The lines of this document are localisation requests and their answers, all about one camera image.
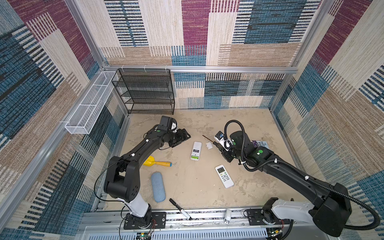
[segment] black mesh shelf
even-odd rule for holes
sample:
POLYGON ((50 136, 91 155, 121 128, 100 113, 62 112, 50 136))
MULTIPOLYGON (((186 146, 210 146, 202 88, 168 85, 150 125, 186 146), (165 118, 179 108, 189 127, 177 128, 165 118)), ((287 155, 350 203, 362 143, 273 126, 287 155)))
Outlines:
POLYGON ((113 85, 128 113, 173 114, 175 98, 170 71, 166 69, 118 69, 113 85))

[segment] yellow scoop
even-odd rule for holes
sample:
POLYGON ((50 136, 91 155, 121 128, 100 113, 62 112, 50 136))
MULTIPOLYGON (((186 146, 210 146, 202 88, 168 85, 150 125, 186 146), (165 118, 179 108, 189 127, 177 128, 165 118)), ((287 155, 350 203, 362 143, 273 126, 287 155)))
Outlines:
POLYGON ((152 157, 152 156, 149 156, 147 158, 147 160, 145 160, 145 162, 143 164, 145 166, 148 166, 148 167, 153 166, 154 164, 161 165, 161 166, 166 166, 166 167, 172 166, 171 162, 155 162, 155 158, 152 157))

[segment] white remote control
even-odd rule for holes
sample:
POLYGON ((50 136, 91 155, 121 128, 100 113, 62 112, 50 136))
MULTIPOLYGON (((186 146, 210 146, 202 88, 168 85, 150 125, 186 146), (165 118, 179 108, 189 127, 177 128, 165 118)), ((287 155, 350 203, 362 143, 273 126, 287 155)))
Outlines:
POLYGON ((216 169, 216 172, 217 172, 218 176, 220 177, 221 181, 223 182, 225 188, 229 188, 229 187, 232 187, 234 185, 233 181, 232 181, 231 177, 229 176, 229 174, 227 173, 227 170, 225 169, 224 165, 217 166, 217 167, 215 167, 215 169, 216 169))
POLYGON ((191 159, 194 161, 198 161, 200 159, 200 152, 201 152, 201 142, 194 142, 192 153, 191 153, 191 159))

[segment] beige floor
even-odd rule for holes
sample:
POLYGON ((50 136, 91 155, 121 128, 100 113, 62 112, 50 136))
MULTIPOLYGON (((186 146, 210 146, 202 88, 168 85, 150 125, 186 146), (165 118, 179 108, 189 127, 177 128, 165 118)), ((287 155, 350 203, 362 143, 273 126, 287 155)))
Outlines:
MULTIPOLYGON (((251 140, 266 141, 271 150, 285 161, 294 164, 279 130, 267 109, 226 110, 175 110, 172 116, 180 128, 192 136, 189 140, 164 151, 156 150, 152 156, 156 161, 172 162, 172 167, 154 165, 140 168, 140 193, 153 209, 174 208, 169 198, 183 208, 189 207, 234 207, 263 205, 270 197, 295 201, 306 201, 297 191, 282 181, 260 171, 248 172, 235 159, 228 163, 214 146, 207 149, 208 142, 202 134, 214 139, 218 131, 224 131, 227 121, 236 119, 245 128, 251 140), (190 160, 193 142, 202 142, 199 161, 190 160), (231 176, 234 186, 226 189, 215 172, 223 164, 231 176), (151 174, 161 172, 166 199, 157 203, 152 194, 151 174)), ((128 133, 121 154, 129 152, 143 138, 143 134, 160 122, 160 115, 135 114, 131 117, 128 133)), ((228 135, 240 127, 231 123, 228 135)), ((120 210, 121 203, 107 202, 105 210, 120 210)))

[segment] remote control screen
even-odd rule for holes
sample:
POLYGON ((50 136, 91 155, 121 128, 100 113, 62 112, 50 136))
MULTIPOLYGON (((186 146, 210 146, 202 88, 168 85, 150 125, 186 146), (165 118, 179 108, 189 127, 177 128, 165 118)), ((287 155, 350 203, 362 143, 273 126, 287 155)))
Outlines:
POLYGON ((224 172, 224 168, 221 167, 221 168, 219 168, 217 171, 218 171, 219 173, 222 173, 222 172, 224 172))

